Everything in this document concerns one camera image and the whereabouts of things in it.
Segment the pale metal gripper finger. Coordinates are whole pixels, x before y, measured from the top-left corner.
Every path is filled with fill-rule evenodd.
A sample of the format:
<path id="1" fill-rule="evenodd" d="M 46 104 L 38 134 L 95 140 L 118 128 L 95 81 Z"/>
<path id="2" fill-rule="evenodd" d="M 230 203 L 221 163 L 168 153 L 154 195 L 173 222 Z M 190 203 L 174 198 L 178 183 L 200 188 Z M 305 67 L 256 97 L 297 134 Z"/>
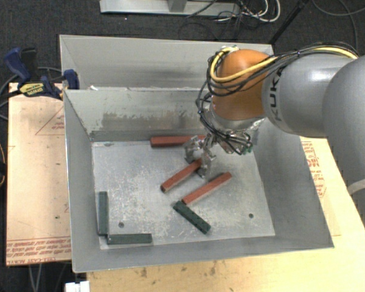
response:
<path id="1" fill-rule="evenodd" d="M 216 155 L 212 153 L 210 149 L 207 147 L 203 148 L 203 152 L 201 154 L 201 167 L 197 171 L 197 173 L 202 178 L 208 178 L 210 175 L 210 170 L 212 167 L 212 162 L 216 159 Z"/>
<path id="2" fill-rule="evenodd" d="M 195 160 L 194 154 L 201 149 L 201 143 L 199 136 L 193 136 L 183 144 L 187 163 L 190 164 Z"/>

